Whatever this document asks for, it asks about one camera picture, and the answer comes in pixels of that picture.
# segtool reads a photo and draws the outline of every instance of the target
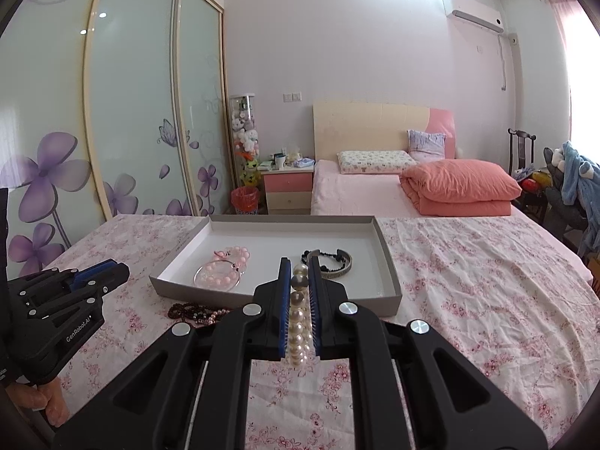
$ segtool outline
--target pink floral bedsheet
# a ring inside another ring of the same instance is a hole
[[[154,292],[148,273],[199,221],[119,215],[52,265],[82,269],[112,257],[131,271],[104,298],[104,326],[61,372],[71,412],[173,323],[173,301]],[[429,321],[556,441],[600,377],[600,302],[589,285],[526,219],[379,222],[404,293],[391,321]],[[310,360],[302,370],[254,361],[247,449],[353,448],[349,380],[346,360]]]

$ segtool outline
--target drawer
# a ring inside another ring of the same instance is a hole
[[[312,191],[312,172],[288,172],[264,174],[266,192]]]
[[[269,192],[266,195],[269,212],[271,210],[310,210],[310,191]]]

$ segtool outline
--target window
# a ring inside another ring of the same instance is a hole
[[[565,45],[571,87],[571,142],[600,162],[600,35],[577,0],[548,0]]]

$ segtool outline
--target frosted glass door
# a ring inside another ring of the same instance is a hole
[[[23,0],[0,37],[9,279],[45,269],[104,221],[94,199],[81,100],[91,2]]]
[[[231,174],[225,138],[219,13],[205,0],[181,0],[179,81],[182,120],[200,214],[223,213]]]
[[[117,213],[191,214],[173,116],[173,0],[100,0],[89,59],[91,131]]]

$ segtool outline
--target cup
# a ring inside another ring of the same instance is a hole
[[[283,154],[275,156],[275,167],[277,170],[282,170],[285,163],[286,157]]]

